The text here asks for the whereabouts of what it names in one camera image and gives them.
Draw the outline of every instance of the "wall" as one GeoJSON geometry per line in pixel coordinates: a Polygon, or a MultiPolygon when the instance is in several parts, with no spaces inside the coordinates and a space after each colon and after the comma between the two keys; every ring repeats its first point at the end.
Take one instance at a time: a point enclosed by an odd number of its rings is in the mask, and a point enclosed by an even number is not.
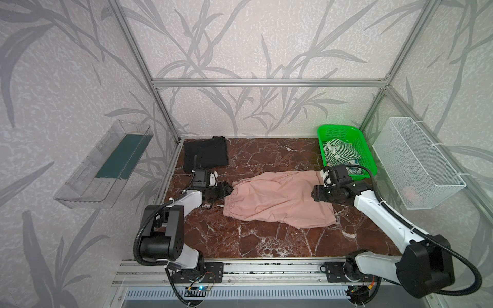
{"type": "MultiPolygon", "coordinates": [[[[492,1],[442,1],[392,86],[492,196],[492,1]]],[[[365,130],[370,144],[389,116],[402,114],[385,99],[365,130]]],[[[493,300],[493,229],[461,191],[434,209],[409,211],[385,169],[377,179],[386,199],[432,234],[442,234],[483,275],[483,287],[465,297],[445,297],[449,307],[490,307],[493,300]]],[[[455,261],[456,288],[472,274],[455,261]]]]}
{"type": "Polygon", "coordinates": [[[0,1],[0,307],[101,307],[175,144],[105,1],[0,1]],[[111,209],[57,189],[113,121],[154,137],[111,209]]]}
{"type": "MultiPolygon", "coordinates": [[[[120,2],[153,78],[382,78],[425,1],[120,2]]],[[[183,136],[313,137],[323,123],[360,123],[377,91],[312,90],[172,88],[161,96],[183,136]]]]}

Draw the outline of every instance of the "robotic arm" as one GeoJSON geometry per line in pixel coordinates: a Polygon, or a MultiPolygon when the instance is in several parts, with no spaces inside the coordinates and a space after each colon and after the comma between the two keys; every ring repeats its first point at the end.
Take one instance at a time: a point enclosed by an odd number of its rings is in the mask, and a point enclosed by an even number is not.
{"type": "Polygon", "coordinates": [[[322,170],[324,185],[316,185],[312,192],[315,201],[341,202],[354,197],[354,206],[366,214],[395,243],[400,256],[379,255],[369,251],[356,251],[347,256],[346,274],[372,274],[398,283],[416,298],[430,293],[467,295],[481,287],[481,275],[464,257],[450,249],[450,243],[441,235],[430,236],[389,207],[364,181],[353,181],[347,166],[325,167],[322,170]],[[474,273],[475,282],[459,291],[443,291],[455,282],[452,255],[464,262],[474,273]]]}

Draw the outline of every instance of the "black mounting plate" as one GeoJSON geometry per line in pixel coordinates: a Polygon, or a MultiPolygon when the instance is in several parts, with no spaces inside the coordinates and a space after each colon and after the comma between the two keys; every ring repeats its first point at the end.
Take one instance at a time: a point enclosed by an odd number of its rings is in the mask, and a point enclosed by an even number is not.
{"type": "Polygon", "coordinates": [[[344,273],[345,262],[325,262],[320,269],[327,276],[327,282],[371,282],[373,275],[361,274],[349,280],[344,273]]]}
{"type": "MultiPolygon", "coordinates": [[[[211,272],[212,274],[207,274],[202,279],[203,283],[221,283],[222,275],[224,270],[223,262],[205,262],[205,272],[211,272]]],[[[188,270],[181,270],[179,272],[175,272],[171,275],[173,283],[190,283],[190,276],[187,272],[188,270]]]]}

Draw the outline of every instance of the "striped cloth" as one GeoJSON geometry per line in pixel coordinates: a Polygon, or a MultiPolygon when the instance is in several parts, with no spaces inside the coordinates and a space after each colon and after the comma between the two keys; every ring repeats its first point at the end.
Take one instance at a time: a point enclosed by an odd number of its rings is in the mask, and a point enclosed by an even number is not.
{"type": "Polygon", "coordinates": [[[324,144],[323,151],[325,162],[329,166],[348,164],[349,161],[361,158],[361,155],[354,149],[352,144],[337,138],[324,144]]]}

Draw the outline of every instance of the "brown marble surface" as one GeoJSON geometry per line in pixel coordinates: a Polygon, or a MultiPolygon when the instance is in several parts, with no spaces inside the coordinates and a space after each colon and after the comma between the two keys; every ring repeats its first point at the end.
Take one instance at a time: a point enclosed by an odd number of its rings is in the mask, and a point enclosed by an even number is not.
{"type": "MultiPolygon", "coordinates": [[[[320,170],[316,138],[238,138],[228,141],[229,166],[214,168],[218,181],[239,181],[263,172],[320,170]]],[[[168,197],[189,182],[183,172],[183,150],[168,197]]],[[[368,249],[398,255],[392,241],[366,215],[352,206],[333,204],[337,223],[297,230],[279,222],[241,221],[222,214],[221,207],[195,209],[185,218],[185,243],[206,258],[344,256],[368,249]]]]}

